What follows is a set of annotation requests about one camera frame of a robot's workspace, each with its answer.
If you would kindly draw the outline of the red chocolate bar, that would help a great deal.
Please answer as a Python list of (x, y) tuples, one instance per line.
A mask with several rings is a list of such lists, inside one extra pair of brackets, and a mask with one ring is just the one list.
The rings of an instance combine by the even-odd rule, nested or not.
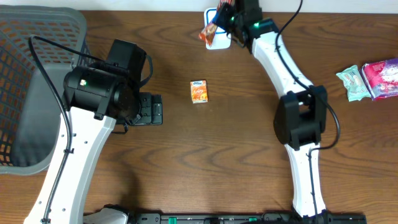
[[(220, 8), (221, 4), (224, 2), (227, 2), (231, 5), (234, 4), (234, 0), (220, 0), (216, 7), (216, 11)], [(202, 41), (205, 42), (205, 44), (212, 45), (217, 28), (218, 26), (214, 25), (214, 23), (212, 23), (211, 21), (207, 26), (205, 26), (202, 29), (202, 31), (199, 33), (198, 36)]]

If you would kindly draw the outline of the small orange juice carton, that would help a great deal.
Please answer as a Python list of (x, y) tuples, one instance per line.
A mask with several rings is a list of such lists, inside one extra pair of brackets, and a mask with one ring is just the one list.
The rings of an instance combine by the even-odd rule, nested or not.
[(207, 103), (208, 89), (206, 80), (197, 80), (190, 82), (190, 91), (192, 103)]

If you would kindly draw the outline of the teal snack wrapper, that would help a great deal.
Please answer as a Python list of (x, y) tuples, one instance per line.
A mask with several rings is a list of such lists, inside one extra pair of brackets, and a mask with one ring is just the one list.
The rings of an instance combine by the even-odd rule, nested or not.
[(357, 65), (353, 65), (344, 69), (342, 72), (338, 72), (336, 76), (343, 82), (346, 88), (348, 101), (361, 101), (363, 98), (371, 97), (359, 73)]

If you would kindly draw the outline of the purple snack packet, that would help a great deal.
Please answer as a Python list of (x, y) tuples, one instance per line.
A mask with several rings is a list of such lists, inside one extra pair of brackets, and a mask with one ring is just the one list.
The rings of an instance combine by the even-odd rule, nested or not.
[(397, 96), (397, 58), (365, 63), (360, 74), (372, 100)]

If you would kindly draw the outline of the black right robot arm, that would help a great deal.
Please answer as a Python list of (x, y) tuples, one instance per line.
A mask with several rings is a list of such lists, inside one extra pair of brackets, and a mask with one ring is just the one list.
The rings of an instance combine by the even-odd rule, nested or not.
[(262, 65), (279, 102), (274, 132), (285, 147), (292, 171), (293, 210), (305, 222), (322, 222), (326, 210), (318, 170), (321, 135), (328, 109), (324, 86), (315, 86), (293, 61), (283, 29), (262, 16), (258, 1), (221, 1), (211, 21), (226, 31)]

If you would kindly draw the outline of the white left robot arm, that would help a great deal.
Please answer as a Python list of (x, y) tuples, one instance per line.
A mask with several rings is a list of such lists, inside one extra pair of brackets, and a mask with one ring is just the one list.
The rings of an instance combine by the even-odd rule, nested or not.
[(37, 201), (26, 223), (131, 223), (133, 215), (108, 206), (85, 215), (84, 206), (99, 156), (114, 127), (160, 125), (160, 95), (142, 91), (151, 57), (132, 42), (115, 40), (106, 60), (94, 58), (65, 75), (55, 99), (61, 111), (58, 138)]

